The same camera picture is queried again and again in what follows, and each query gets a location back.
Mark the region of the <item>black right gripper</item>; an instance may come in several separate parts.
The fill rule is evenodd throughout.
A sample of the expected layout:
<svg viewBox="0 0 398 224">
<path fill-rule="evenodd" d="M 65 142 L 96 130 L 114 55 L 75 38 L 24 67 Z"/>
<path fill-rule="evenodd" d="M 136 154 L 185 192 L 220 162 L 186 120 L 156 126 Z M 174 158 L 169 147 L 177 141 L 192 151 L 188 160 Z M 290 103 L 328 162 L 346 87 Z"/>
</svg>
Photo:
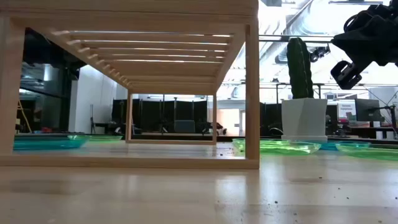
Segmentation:
<svg viewBox="0 0 398 224">
<path fill-rule="evenodd" d="M 331 43 L 354 64 L 394 63 L 398 67 L 398 2 L 371 5 L 361 17 L 361 28 L 335 35 Z"/>
</svg>

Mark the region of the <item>black ceiling spotlight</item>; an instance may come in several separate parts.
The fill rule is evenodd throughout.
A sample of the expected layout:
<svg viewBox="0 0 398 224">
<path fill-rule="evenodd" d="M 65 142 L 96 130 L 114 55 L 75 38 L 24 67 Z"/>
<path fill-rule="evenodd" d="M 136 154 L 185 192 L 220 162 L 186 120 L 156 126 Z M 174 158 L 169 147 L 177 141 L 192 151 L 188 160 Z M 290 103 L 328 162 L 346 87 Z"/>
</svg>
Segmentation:
<svg viewBox="0 0 398 224">
<path fill-rule="evenodd" d="M 317 62 L 320 58 L 323 58 L 325 55 L 331 52 L 330 46 L 327 45 L 326 47 L 315 47 L 310 53 L 310 61 L 312 63 Z"/>
</svg>

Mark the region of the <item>green cactus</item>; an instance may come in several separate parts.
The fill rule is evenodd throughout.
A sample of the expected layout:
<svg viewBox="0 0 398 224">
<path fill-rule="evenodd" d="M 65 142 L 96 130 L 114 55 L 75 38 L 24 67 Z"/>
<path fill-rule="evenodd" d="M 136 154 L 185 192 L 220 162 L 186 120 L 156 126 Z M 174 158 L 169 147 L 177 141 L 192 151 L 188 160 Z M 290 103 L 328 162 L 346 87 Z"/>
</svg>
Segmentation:
<svg viewBox="0 0 398 224">
<path fill-rule="evenodd" d="M 299 37 L 291 38 L 287 44 L 287 64 L 293 99 L 313 98 L 310 53 Z"/>
</svg>

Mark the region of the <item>black room partition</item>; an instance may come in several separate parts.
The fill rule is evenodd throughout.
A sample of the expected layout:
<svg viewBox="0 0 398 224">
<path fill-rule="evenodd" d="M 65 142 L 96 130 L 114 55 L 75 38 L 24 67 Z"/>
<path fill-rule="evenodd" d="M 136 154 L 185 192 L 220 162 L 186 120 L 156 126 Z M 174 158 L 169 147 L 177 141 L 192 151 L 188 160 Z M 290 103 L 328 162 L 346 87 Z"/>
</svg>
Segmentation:
<svg viewBox="0 0 398 224">
<path fill-rule="evenodd" d="M 175 120 L 194 120 L 195 134 L 208 134 L 213 127 L 207 101 L 132 101 L 133 134 L 176 133 Z"/>
</svg>

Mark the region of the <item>black computer monitor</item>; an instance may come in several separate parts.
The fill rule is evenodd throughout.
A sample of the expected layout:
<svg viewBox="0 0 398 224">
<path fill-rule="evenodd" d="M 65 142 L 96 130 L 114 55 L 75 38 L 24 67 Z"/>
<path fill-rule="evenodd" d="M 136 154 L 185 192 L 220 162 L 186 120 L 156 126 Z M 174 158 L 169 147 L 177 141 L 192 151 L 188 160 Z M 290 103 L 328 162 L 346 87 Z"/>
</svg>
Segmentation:
<svg viewBox="0 0 398 224">
<path fill-rule="evenodd" d="M 378 100 L 355 99 L 354 102 L 357 121 L 384 121 Z"/>
</svg>

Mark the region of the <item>white printed sign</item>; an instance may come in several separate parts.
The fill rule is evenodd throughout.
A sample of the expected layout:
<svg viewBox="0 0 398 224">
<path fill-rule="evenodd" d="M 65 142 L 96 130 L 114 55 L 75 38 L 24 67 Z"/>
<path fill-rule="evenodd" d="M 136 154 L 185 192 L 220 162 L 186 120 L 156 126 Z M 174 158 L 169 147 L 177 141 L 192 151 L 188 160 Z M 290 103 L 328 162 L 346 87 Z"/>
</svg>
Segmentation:
<svg viewBox="0 0 398 224">
<path fill-rule="evenodd" d="M 356 106 L 354 100 L 341 100 L 337 102 L 338 118 L 351 119 L 356 116 Z"/>
</svg>

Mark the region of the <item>dark glass cabinet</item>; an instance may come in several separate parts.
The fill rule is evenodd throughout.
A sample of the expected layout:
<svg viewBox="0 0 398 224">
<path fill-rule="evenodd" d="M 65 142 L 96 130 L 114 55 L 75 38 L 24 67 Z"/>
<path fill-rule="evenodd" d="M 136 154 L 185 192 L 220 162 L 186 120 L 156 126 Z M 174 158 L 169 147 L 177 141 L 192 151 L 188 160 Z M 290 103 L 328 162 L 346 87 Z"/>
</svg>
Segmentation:
<svg viewBox="0 0 398 224">
<path fill-rule="evenodd" d="M 42 34 L 25 29 L 21 88 L 35 101 L 34 131 L 68 131 L 72 81 L 85 65 Z"/>
</svg>

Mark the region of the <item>slatted wooden shelf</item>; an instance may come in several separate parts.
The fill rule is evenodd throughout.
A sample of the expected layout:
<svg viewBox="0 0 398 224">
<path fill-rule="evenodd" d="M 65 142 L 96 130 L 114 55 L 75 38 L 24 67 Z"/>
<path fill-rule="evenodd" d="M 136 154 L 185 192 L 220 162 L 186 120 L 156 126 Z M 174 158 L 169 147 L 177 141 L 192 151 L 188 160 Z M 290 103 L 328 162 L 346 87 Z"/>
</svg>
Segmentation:
<svg viewBox="0 0 398 224">
<path fill-rule="evenodd" d="M 0 166 L 259 168 L 259 0 L 0 0 Z M 246 50 L 242 159 L 15 155 L 25 29 L 97 69 L 129 94 L 217 94 Z"/>
</svg>

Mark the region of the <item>black microphone boom stand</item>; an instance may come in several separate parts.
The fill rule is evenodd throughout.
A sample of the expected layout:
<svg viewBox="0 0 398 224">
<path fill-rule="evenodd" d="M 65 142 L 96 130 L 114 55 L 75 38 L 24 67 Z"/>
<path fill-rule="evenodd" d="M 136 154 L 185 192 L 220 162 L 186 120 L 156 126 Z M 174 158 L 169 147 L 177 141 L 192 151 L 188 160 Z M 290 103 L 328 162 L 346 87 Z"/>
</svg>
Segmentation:
<svg viewBox="0 0 398 224">
<path fill-rule="evenodd" d="M 396 120 L 396 106 L 395 105 L 390 105 L 390 106 L 383 106 L 383 107 L 378 107 L 378 108 L 370 108 L 368 109 L 369 112 L 374 112 L 377 110 L 388 110 L 390 111 L 391 115 L 391 124 L 392 124 L 392 129 L 394 132 L 394 139 L 398 140 L 398 128 L 397 128 L 397 120 Z"/>
</svg>

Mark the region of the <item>black tripod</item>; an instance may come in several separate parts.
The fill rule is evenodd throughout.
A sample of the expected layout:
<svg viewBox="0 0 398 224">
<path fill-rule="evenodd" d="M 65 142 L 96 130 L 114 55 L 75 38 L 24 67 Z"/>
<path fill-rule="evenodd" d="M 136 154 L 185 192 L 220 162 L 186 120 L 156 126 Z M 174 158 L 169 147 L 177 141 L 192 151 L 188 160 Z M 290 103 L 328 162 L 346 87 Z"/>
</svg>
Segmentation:
<svg viewBox="0 0 398 224">
<path fill-rule="evenodd" d="M 95 122 L 94 122 L 94 105 L 90 105 L 90 133 L 91 134 L 96 134 L 96 129 L 95 129 Z"/>
</svg>

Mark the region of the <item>white faceted plant pot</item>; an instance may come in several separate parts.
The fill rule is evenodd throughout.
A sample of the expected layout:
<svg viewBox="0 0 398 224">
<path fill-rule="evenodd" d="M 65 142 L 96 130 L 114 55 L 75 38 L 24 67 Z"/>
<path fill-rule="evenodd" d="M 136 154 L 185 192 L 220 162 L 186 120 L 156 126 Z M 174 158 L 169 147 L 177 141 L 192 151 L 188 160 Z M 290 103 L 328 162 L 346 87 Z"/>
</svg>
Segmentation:
<svg viewBox="0 0 398 224">
<path fill-rule="evenodd" d="M 326 99 L 301 98 L 281 104 L 282 139 L 303 142 L 327 142 Z"/>
</svg>

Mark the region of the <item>grey chair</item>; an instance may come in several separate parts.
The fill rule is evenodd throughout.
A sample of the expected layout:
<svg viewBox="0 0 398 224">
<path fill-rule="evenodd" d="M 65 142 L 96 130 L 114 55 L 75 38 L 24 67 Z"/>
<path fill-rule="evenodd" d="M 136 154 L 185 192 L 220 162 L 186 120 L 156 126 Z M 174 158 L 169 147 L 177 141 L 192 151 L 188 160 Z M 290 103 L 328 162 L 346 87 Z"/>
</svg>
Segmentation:
<svg viewBox="0 0 398 224">
<path fill-rule="evenodd" d="M 194 120 L 175 120 L 174 130 L 176 133 L 195 133 Z"/>
</svg>

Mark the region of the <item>translucent blue plastic plate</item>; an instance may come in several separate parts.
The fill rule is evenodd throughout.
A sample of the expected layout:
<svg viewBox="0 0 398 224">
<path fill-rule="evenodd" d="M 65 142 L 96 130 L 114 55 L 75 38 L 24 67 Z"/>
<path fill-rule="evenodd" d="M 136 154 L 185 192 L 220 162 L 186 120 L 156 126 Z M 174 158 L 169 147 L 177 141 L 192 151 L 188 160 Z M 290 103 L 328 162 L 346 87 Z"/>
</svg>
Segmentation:
<svg viewBox="0 0 398 224">
<path fill-rule="evenodd" d="M 321 143 L 320 150 L 324 151 L 337 151 L 337 144 L 348 144 L 350 146 L 368 147 L 370 142 L 354 142 L 354 141 L 328 141 Z"/>
<path fill-rule="evenodd" d="M 51 151 L 78 149 L 86 143 L 86 139 L 69 139 L 68 137 L 20 137 L 15 138 L 15 151 Z"/>
</svg>

